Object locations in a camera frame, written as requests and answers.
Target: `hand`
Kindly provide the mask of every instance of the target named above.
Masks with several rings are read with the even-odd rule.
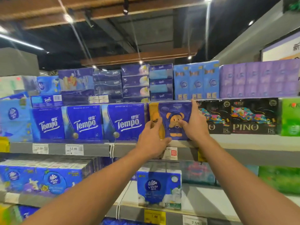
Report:
[[[139,136],[136,149],[138,152],[141,152],[147,160],[160,156],[166,149],[167,144],[172,140],[170,137],[160,140],[158,132],[162,123],[163,119],[160,118],[154,127],[151,128],[152,121],[148,121]]]
[[[198,104],[195,100],[192,100],[192,113],[189,123],[183,120],[180,120],[179,123],[185,130],[187,137],[193,141],[209,137],[206,117],[198,110]]]

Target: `green tissue package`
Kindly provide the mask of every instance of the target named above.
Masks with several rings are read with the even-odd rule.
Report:
[[[300,194],[300,168],[260,166],[259,177],[281,193]]]

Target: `yellow price tag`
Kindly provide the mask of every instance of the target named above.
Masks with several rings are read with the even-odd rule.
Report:
[[[166,212],[145,209],[144,222],[157,225],[166,225]]]
[[[9,140],[7,137],[0,136],[0,152],[9,152]]]

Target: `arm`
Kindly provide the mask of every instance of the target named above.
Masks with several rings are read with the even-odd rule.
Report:
[[[90,175],[28,217],[22,225],[99,224],[134,173],[149,159],[158,157],[171,139],[159,139],[162,119],[151,129],[145,125],[136,148],[108,167]]]
[[[244,225],[286,224],[300,221],[300,208],[265,184],[209,136],[206,118],[193,108],[189,123],[181,122],[187,136],[197,142],[216,178]]]

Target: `forearm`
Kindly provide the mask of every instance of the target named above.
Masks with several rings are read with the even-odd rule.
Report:
[[[90,175],[25,220],[23,225],[99,224],[133,174],[147,161],[137,149]]]
[[[244,225],[299,223],[296,204],[265,184],[214,139],[197,143]]]

